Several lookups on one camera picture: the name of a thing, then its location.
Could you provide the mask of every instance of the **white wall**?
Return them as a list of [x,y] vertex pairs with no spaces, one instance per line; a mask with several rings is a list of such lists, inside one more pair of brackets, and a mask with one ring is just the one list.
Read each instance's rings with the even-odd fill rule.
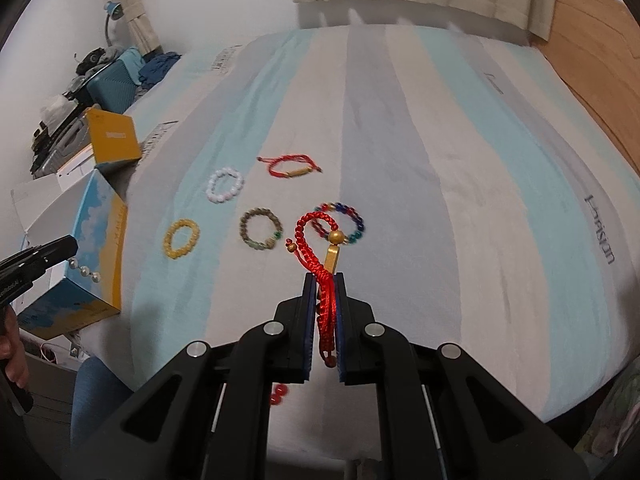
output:
[[415,23],[445,27],[521,43],[526,36],[497,20],[446,7],[393,0],[335,0],[295,4],[292,0],[143,0],[165,51],[185,52],[207,43],[228,43],[292,28],[347,23]]
[[104,46],[104,1],[32,0],[0,52],[0,259],[22,241],[10,190],[31,179],[40,106],[75,76],[74,53]]

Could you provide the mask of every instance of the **striped bed sheet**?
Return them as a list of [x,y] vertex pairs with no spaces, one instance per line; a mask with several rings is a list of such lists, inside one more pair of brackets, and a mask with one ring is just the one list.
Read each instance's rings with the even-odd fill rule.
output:
[[[366,224],[338,262],[350,296],[411,342],[461,344],[542,419],[636,355],[639,180],[539,51],[429,27],[296,30],[187,55],[152,92],[130,110],[155,136],[127,189],[124,309],[81,332],[133,388],[188,342],[237,340],[297,296],[303,267],[282,242],[249,248],[239,218],[270,208],[290,237],[322,202]],[[323,173],[276,179],[256,161],[283,153]],[[224,166],[246,185],[212,204]],[[200,239],[170,260],[180,218]],[[339,386],[316,351],[310,383],[271,410],[270,448],[375,456],[376,410],[373,387]]]

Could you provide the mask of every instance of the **person's leg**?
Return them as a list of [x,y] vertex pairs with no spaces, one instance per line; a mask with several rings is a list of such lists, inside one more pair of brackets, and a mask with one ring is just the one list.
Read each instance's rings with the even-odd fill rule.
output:
[[82,363],[71,408],[71,448],[85,442],[132,393],[97,357]]

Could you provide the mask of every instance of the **curtain tieback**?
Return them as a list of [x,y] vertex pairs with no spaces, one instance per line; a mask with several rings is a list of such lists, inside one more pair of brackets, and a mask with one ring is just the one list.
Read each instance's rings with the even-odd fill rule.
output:
[[132,22],[145,13],[145,7],[142,5],[142,2],[137,1],[126,7],[123,6],[123,12],[127,22]]

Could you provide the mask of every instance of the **mattress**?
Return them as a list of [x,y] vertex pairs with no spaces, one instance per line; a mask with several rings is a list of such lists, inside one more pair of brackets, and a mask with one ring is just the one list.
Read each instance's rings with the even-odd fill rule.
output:
[[[133,388],[188,342],[237,340],[298,296],[297,259],[282,241],[253,250],[238,222],[269,208],[292,237],[322,202],[366,225],[338,262],[351,297],[413,343],[459,343],[544,420],[637,353],[638,178],[533,48],[429,27],[297,30],[186,55],[130,113],[152,142],[126,190],[123,312],[81,341]],[[284,153],[323,172],[277,179],[256,161]],[[225,166],[246,183],[213,204]],[[200,238],[171,260],[162,239],[180,218]],[[378,439],[375,389],[340,386],[317,351],[310,382],[271,410],[272,450],[377,456]]]

